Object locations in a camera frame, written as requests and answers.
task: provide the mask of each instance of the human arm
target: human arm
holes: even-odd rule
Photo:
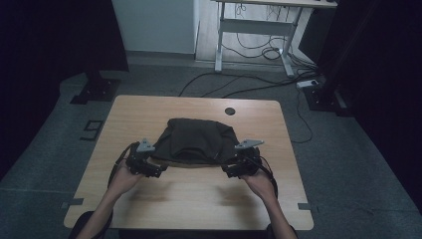
[[[112,209],[118,199],[126,192],[131,190],[136,183],[143,177],[142,174],[133,175],[125,166],[123,160],[105,192],[102,201],[97,206],[96,211],[91,216],[90,220],[82,229],[81,233],[77,236],[78,239],[93,238],[95,237],[106,225],[109,217],[111,216]]]
[[[283,213],[268,175],[259,169],[254,175],[243,175],[241,178],[245,180],[249,188],[264,202],[276,238],[296,239],[297,236]]]

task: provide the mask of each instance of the person's left hand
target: person's left hand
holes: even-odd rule
[[[107,193],[115,197],[121,197],[124,193],[131,190],[136,183],[143,177],[143,174],[133,175],[126,166],[126,159],[118,165],[118,169],[108,187]]]

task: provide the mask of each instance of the power strip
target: power strip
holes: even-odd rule
[[[305,88],[305,87],[314,87],[314,86],[317,86],[317,85],[318,85],[318,82],[316,80],[310,80],[310,81],[296,83],[296,87],[298,89]]]

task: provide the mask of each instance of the hand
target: hand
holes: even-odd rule
[[[264,160],[263,166],[269,169],[269,165]],[[263,170],[258,169],[254,175],[243,175],[240,176],[240,178],[244,179],[249,188],[251,188],[251,190],[263,201],[270,199],[277,200],[273,184],[271,183],[267,173],[265,173]]]
[[[114,178],[108,187],[107,193],[121,197],[124,193],[131,190],[136,183],[143,177],[143,174],[133,175],[126,166],[126,159],[122,160],[118,165]]]

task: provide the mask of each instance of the gray carpet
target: gray carpet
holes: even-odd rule
[[[130,73],[109,73],[122,79],[118,95],[178,96],[183,86],[207,68],[130,66]],[[281,81],[280,72],[224,70]],[[207,76],[194,82],[184,97],[199,97],[230,77]],[[67,238],[63,221],[94,150],[84,131],[88,120],[105,120],[111,103],[70,105],[82,89],[84,75],[61,85],[61,96],[45,124],[0,184],[1,238]],[[242,79],[208,97],[264,86]],[[310,131],[297,112],[295,85],[234,95],[236,99],[275,100],[281,103],[292,140],[309,138]],[[422,216],[382,155],[353,118],[311,112],[303,94],[299,111],[313,138],[293,143],[315,228],[299,231],[300,238],[421,238]],[[107,238],[117,238],[110,230]]]

